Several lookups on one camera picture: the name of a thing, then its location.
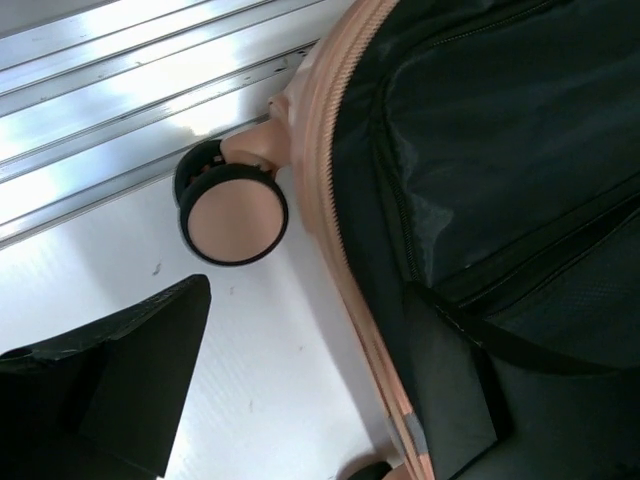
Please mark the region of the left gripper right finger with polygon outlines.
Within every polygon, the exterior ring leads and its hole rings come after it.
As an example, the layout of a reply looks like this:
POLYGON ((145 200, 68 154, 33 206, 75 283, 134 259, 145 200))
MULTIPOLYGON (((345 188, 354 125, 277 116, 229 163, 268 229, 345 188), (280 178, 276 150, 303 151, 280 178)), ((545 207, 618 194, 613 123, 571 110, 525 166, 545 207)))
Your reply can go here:
POLYGON ((446 319, 421 285, 404 297, 418 416, 437 479, 456 479, 513 433, 488 355, 446 319))

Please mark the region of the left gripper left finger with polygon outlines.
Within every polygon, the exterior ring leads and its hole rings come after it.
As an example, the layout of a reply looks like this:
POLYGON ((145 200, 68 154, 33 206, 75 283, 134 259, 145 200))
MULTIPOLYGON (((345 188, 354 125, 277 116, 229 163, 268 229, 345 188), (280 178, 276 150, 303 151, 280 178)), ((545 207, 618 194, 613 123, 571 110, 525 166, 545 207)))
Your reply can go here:
POLYGON ((1 356, 4 479, 159 479, 205 332, 191 275, 124 310, 1 356))

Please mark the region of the pink suitcase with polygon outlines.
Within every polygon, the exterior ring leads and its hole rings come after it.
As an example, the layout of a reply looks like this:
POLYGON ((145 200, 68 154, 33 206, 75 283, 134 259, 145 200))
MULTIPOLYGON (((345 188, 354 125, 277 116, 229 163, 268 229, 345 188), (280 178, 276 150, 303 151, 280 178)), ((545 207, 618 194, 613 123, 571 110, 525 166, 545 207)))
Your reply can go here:
POLYGON ((282 240, 290 167, 401 462, 437 479, 406 286, 495 369, 513 433, 456 479, 639 475, 639 5, 357 1, 269 117, 187 152, 185 242, 239 266, 282 240))

